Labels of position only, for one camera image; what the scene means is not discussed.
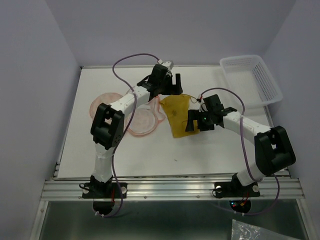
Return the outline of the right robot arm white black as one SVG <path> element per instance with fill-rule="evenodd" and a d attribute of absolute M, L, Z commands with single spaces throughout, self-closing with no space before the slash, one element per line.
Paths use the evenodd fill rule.
<path fill-rule="evenodd" d="M 214 185 L 215 198 L 260 196 L 258 181 L 293 165 L 296 156 L 287 131 L 282 126 L 270 127 L 244 117 L 233 107 L 225 108 L 218 95 L 201 99 L 199 109 L 187 112 L 186 132 L 198 129 L 213 131 L 216 126 L 240 135 L 241 141 L 254 145 L 254 163 L 232 176 L 231 181 Z"/>

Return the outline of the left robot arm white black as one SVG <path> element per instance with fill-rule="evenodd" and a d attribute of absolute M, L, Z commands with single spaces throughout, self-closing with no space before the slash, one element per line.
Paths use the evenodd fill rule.
<path fill-rule="evenodd" d="M 172 61 L 158 61 L 150 75 L 136 84 L 119 100 L 105 104 L 101 103 L 95 112 L 90 133 L 95 143 L 95 164 L 90 182 L 85 189 L 106 197 L 111 193 L 112 157 L 116 147 L 124 136 L 125 119 L 132 117 L 135 110 L 147 104 L 158 95 L 180 95 L 183 90 L 180 75 L 177 74 L 176 84 L 173 84 L 171 70 Z"/>

